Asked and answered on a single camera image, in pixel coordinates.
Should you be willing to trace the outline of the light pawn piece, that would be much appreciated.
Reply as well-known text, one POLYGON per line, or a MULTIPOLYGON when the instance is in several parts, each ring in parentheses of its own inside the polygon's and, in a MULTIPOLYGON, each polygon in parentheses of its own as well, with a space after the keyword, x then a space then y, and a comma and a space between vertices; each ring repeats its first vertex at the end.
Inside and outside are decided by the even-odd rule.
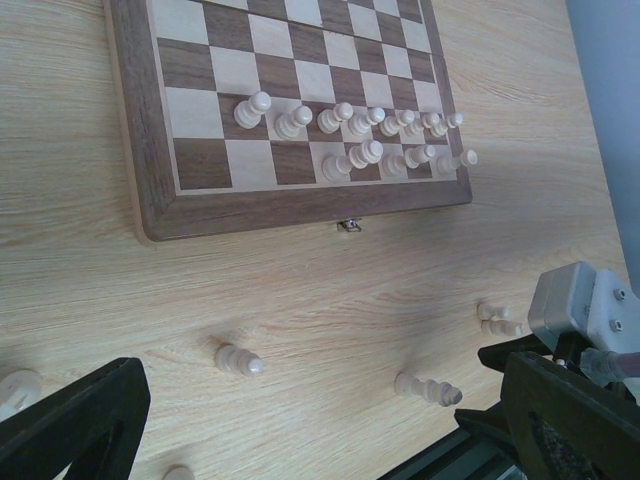
POLYGON ((379 130, 387 137, 398 134, 404 127, 415 120, 415 114, 411 110, 402 110, 395 115, 387 116, 380 124, 379 130))
POLYGON ((254 377, 264 371, 264 362, 258 355, 231 344, 222 345, 216 351, 214 362, 226 374, 254 377))
POLYGON ((462 113, 456 112, 442 117, 430 128, 431 135, 436 138, 444 137, 449 130, 459 128, 464 123, 465 117, 462 113))
POLYGON ((440 123, 441 117, 438 113, 429 112, 417 116, 413 122, 408 124, 404 131, 408 136, 416 136, 425 129, 433 128, 440 123))

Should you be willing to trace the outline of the light rook piece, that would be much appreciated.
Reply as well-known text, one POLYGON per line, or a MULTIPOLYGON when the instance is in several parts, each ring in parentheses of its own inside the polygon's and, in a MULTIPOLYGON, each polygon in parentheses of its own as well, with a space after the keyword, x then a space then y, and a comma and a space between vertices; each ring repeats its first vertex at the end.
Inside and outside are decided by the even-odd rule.
POLYGON ((478 156, 475 150, 464 150, 460 155, 443 155, 436 161, 436 169, 441 175, 455 173, 460 167, 470 167, 478 163, 478 156))

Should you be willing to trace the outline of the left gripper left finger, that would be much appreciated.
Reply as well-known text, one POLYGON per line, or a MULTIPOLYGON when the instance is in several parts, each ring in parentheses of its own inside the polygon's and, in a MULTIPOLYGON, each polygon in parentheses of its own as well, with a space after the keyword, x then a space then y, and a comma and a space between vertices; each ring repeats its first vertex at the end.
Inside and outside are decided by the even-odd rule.
POLYGON ((150 401, 140 359, 103 365, 1 423, 1 477, 127 479, 150 401))

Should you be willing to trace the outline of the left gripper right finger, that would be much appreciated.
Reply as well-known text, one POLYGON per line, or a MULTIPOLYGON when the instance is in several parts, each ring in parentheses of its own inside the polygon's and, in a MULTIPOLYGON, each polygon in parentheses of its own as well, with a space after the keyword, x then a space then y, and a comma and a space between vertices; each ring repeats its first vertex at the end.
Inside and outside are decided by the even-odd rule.
POLYGON ((567 443, 608 479, 639 477, 639 407, 531 352, 508 357, 501 400, 530 479, 579 478, 547 438, 567 443))

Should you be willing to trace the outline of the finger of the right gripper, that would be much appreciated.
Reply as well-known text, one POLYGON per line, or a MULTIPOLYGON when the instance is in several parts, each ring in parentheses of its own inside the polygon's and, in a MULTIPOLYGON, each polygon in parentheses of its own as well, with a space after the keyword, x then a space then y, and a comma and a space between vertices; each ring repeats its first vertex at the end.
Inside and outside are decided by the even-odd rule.
POLYGON ((510 448, 510 429, 501 402, 484 411, 456 409, 454 418, 468 433, 491 442, 501 450, 510 448))
POLYGON ((478 351, 481 364, 491 370, 504 373, 508 357, 512 353, 533 352, 541 356, 550 356, 553 352, 534 334, 514 340, 490 345, 478 351))

